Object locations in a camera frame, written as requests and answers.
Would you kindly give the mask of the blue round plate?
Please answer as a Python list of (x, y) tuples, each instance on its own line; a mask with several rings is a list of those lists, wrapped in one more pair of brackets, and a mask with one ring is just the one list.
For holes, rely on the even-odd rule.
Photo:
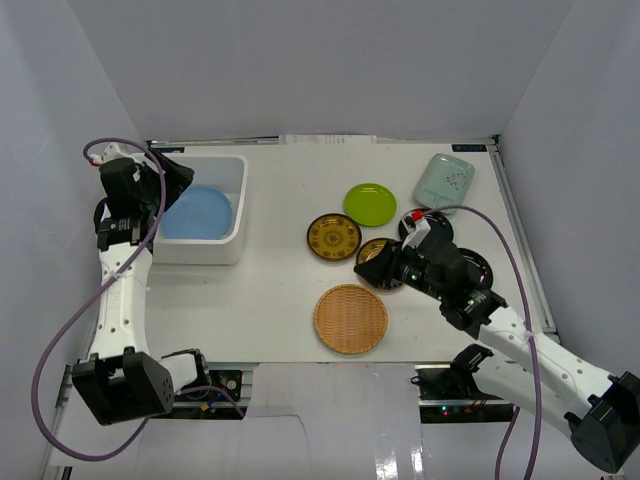
[(221, 240), (232, 221), (230, 200), (210, 186), (191, 186), (164, 213), (160, 225), (165, 238)]

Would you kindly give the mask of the woven bamboo round tray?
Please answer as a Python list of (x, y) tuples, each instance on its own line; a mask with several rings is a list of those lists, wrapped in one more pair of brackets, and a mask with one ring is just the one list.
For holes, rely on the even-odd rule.
[(360, 355), (383, 340), (389, 319), (383, 301), (355, 284), (327, 290), (313, 312), (313, 326), (320, 341), (333, 352)]

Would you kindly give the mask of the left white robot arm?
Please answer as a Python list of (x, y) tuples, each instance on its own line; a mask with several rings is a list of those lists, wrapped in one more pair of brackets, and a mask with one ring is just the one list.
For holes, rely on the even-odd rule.
[(94, 224), (106, 290), (99, 298), (87, 359), (72, 368), (72, 383), (102, 425), (164, 415), (182, 391), (199, 399), (211, 374), (198, 349), (154, 358), (145, 334), (147, 280), (160, 215), (193, 180), (193, 171), (165, 156), (156, 167), (111, 140), (95, 157), (106, 197)]

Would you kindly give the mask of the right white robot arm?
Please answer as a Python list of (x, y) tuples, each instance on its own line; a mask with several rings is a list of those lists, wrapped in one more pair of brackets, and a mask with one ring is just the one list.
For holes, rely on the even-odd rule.
[(400, 282), (439, 301), (455, 329), (473, 338), (451, 362), (461, 397), (500, 397), (563, 433), (597, 469), (615, 474), (639, 446), (639, 379), (614, 375), (529, 331), (507, 302), (469, 275), (451, 241), (425, 236), (426, 249), (391, 241), (355, 273), (374, 286)]

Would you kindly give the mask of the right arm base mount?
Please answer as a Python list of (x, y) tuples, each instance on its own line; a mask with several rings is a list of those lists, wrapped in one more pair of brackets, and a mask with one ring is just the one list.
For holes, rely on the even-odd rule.
[(415, 365), (410, 382), (418, 392), (423, 425), (509, 423), (514, 407), (482, 393), (467, 373), (450, 362)]

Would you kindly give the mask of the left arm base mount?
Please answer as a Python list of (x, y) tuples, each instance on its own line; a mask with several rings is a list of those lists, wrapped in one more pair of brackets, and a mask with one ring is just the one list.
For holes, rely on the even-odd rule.
[(186, 385), (176, 396), (171, 419), (242, 420), (247, 410), (243, 371), (209, 370), (203, 379)]

